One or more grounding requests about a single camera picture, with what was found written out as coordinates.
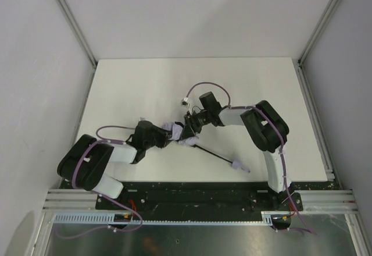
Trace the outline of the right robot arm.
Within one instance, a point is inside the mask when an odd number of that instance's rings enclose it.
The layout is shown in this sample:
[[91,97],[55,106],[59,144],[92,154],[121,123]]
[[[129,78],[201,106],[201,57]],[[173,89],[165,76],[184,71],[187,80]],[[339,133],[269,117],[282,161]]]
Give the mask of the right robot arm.
[[186,141],[212,124],[216,127],[244,126],[254,145],[263,152],[268,186],[276,193],[287,191],[291,184],[285,166],[284,147],[289,127],[268,101],[253,106],[221,106],[212,92],[199,97],[203,109],[184,116],[184,126],[176,140]]

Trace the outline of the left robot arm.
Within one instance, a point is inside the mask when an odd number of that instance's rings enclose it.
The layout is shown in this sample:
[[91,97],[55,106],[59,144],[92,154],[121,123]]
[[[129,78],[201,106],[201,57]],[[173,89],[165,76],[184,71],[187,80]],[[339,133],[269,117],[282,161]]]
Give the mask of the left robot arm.
[[142,120],[126,141],[103,138],[98,133],[95,137],[84,134],[60,161],[57,174],[71,182],[74,189],[115,199],[124,186],[105,173],[107,166],[110,163],[136,164],[150,148],[164,148],[179,140],[182,129],[175,124],[161,128]]

